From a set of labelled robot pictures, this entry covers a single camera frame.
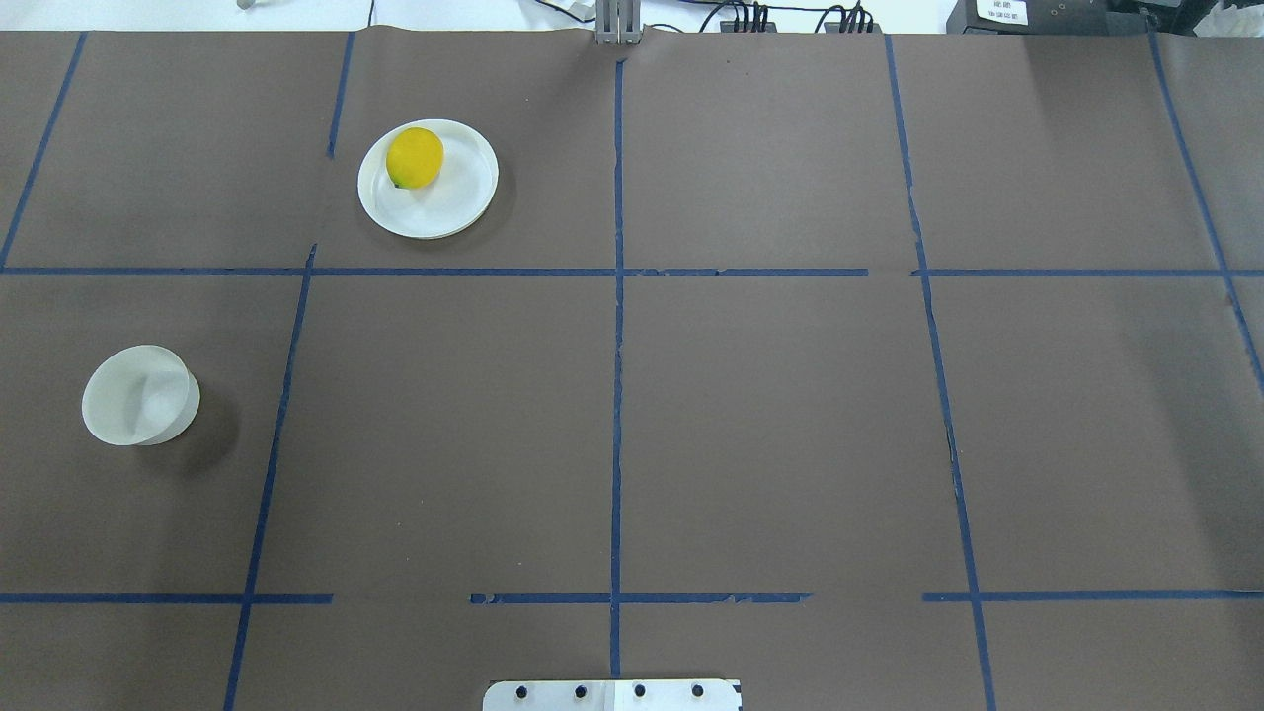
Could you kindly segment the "yellow lemon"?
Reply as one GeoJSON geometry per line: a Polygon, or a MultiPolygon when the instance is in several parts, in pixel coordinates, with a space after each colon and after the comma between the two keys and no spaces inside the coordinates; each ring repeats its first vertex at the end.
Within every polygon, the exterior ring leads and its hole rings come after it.
{"type": "Polygon", "coordinates": [[[386,151],[386,171],[394,189],[427,189],[437,178],[442,162],[445,145],[427,127],[407,127],[386,151]]]}

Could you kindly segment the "white round plate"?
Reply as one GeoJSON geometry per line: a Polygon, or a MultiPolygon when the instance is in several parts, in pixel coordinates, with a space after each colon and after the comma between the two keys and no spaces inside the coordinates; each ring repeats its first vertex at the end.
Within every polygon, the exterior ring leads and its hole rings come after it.
{"type": "Polygon", "coordinates": [[[474,224],[490,206],[501,183],[501,161],[474,127],[450,118],[420,118],[379,135],[356,172],[356,194],[375,225],[417,240],[450,237],[474,224]],[[420,127],[437,135],[445,154],[423,189],[396,189],[387,170],[388,147],[420,127]]]}

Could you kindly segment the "white metal mounting plate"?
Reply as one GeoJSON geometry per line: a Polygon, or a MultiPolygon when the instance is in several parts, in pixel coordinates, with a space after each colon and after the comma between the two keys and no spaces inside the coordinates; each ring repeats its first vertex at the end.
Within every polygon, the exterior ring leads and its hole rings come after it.
{"type": "Polygon", "coordinates": [[[742,710],[738,679],[502,679],[483,710],[742,710]]]}

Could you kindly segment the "white plastic bowl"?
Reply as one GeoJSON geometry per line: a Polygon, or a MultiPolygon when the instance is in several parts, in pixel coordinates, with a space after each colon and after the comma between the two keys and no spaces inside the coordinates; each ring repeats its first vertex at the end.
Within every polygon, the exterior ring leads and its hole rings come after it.
{"type": "Polygon", "coordinates": [[[109,356],[88,378],[81,399],[85,428],[114,447],[150,447],[190,428],[201,385],[185,361],[158,344],[109,356]]]}

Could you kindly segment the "brown paper table cover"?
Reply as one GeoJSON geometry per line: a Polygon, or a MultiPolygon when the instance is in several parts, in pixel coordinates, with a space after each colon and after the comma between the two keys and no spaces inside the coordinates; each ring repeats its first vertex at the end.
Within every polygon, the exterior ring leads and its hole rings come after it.
{"type": "Polygon", "coordinates": [[[581,676],[1259,710],[1261,40],[5,33],[3,707],[581,676]],[[109,445],[138,344],[201,405],[109,445]]]}

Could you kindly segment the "black power strip left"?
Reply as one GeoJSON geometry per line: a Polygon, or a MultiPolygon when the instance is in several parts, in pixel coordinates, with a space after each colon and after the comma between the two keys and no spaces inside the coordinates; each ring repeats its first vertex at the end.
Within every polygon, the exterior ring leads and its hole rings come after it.
{"type": "Polygon", "coordinates": [[[733,18],[719,20],[720,33],[731,35],[762,35],[762,33],[775,32],[775,23],[770,19],[770,8],[762,3],[728,1],[722,8],[731,8],[733,18]]]}

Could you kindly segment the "black power strip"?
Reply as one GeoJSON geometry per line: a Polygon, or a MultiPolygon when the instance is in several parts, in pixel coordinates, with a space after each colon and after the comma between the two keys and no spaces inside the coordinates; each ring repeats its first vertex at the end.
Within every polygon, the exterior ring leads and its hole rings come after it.
{"type": "Polygon", "coordinates": [[[819,15],[814,32],[825,35],[873,35],[881,28],[863,3],[854,1],[849,6],[836,4],[827,8],[819,15]]]}
{"type": "Polygon", "coordinates": [[[770,19],[770,8],[762,3],[728,1],[722,8],[731,8],[733,18],[719,20],[720,33],[731,35],[762,35],[762,33],[775,32],[775,23],[770,19]]]}

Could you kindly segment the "black power strip right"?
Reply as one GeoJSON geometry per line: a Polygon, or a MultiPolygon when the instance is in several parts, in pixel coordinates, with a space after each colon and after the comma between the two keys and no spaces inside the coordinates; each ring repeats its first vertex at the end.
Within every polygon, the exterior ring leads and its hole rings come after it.
{"type": "Polygon", "coordinates": [[[873,35],[881,28],[863,3],[854,1],[849,6],[836,4],[827,8],[819,15],[814,32],[825,35],[873,35]]]}

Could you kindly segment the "black device box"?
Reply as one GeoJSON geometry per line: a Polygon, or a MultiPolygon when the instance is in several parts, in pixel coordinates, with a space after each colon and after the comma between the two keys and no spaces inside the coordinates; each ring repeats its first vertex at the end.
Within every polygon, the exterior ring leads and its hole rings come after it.
{"type": "Polygon", "coordinates": [[[1116,1],[957,1],[947,35],[1146,35],[1146,19],[1116,1]]]}

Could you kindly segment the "grey metal bracket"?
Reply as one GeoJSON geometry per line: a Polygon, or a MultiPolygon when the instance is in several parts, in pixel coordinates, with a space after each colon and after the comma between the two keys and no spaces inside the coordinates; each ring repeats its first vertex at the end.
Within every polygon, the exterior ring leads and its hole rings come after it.
{"type": "Polygon", "coordinates": [[[640,0],[597,0],[594,37],[599,46],[638,44],[643,38],[640,0]]]}

